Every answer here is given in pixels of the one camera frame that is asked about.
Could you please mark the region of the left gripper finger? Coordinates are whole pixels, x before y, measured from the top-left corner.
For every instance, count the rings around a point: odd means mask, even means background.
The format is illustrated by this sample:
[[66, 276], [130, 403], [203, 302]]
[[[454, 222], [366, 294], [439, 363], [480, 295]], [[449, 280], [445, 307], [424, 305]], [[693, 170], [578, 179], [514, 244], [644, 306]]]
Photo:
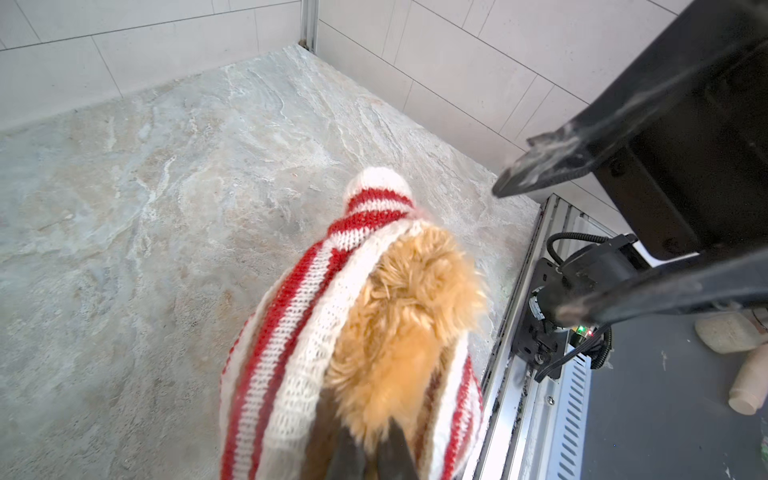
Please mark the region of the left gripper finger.
[[497, 198], [581, 178], [767, 38], [764, 1], [694, 1], [585, 110], [529, 139]]
[[767, 305], [767, 245], [704, 252], [652, 268], [603, 292], [564, 302], [564, 326], [611, 325], [648, 315], [738, 311]]

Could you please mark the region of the brown plush teddy bear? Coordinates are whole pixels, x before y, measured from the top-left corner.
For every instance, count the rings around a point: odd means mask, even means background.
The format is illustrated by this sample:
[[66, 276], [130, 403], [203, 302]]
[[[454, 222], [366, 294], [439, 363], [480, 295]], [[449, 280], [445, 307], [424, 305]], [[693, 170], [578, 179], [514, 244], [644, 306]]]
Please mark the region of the brown plush teddy bear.
[[474, 262], [453, 235], [426, 225], [382, 255], [336, 341], [301, 478], [321, 479], [348, 428], [377, 475], [375, 449], [391, 422], [402, 428], [419, 475], [432, 455], [438, 405], [460, 340], [487, 307]]

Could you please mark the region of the red white striped knit sweater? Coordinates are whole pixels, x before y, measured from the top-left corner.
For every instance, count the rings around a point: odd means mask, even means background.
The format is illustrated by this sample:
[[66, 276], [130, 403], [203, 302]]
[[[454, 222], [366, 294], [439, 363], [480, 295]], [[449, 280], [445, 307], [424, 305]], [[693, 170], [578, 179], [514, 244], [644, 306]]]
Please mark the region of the red white striped knit sweater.
[[[324, 376], [350, 309], [386, 250], [426, 225], [440, 227], [395, 171], [371, 167], [350, 181], [343, 214], [270, 287], [228, 354], [220, 379], [221, 478], [303, 479]], [[373, 479], [455, 479], [463, 472], [483, 413], [469, 351], [473, 330], [449, 366], [425, 475], [391, 422], [375, 449]], [[370, 479], [369, 470], [362, 444], [343, 428], [321, 479]]]

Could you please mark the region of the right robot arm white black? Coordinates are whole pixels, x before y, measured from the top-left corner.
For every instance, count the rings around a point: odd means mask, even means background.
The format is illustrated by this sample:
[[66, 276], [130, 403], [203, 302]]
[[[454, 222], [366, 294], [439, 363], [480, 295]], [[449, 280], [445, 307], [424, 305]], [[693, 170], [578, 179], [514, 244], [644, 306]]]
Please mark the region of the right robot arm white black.
[[548, 260], [537, 264], [526, 313], [557, 328], [616, 324], [649, 315], [688, 315], [701, 306], [674, 300], [669, 280], [690, 266], [692, 256], [652, 265], [633, 235], [613, 238], [577, 232], [550, 236]]

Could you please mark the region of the white ventilation grille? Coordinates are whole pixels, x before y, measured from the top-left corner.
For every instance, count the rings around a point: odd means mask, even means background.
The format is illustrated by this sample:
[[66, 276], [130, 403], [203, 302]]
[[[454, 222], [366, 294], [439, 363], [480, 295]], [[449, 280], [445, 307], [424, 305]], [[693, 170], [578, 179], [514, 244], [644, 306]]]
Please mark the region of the white ventilation grille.
[[575, 356], [561, 370], [544, 479], [580, 479], [591, 387], [591, 360]]

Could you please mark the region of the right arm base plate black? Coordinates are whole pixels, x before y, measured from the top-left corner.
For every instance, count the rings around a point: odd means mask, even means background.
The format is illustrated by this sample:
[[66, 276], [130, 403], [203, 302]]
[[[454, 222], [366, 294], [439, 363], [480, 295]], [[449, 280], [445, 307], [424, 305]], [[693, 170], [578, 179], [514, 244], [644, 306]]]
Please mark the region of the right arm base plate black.
[[536, 375], [541, 369], [564, 356], [570, 334], [551, 321], [539, 305], [538, 294], [552, 285], [560, 285], [562, 275], [547, 258], [540, 258], [533, 270], [531, 285], [524, 297], [523, 310], [513, 338], [513, 353], [524, 360]]

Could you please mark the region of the aluminium mounting rail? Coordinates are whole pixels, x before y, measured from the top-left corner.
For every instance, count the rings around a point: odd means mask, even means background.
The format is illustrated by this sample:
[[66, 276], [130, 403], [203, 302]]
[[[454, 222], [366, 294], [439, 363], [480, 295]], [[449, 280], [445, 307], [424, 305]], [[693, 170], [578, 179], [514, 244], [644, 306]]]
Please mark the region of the aluminium mounting rail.
[[483, 380], [481, 437], [465, 479], [578, 479], [586, 445], [591, 393], [590, 361], [579, 356], [557, 379], [535, 381], [535, 369], [517, 353], [535, 266], [554, 234], [607, 234], [601, 224], [556, 194], [541, 207], [523, 270], [507, 305], [503, 330]]

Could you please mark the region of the right aluminium corner post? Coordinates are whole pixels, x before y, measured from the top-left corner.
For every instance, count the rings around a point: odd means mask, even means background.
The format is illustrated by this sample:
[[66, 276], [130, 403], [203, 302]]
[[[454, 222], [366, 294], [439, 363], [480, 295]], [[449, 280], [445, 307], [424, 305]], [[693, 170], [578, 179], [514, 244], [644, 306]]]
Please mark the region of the right aluminium corner post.
[[301, 0], [301, 24], [299, 45], [311, 53], [316, 52], [319, 23], [319, 1]]

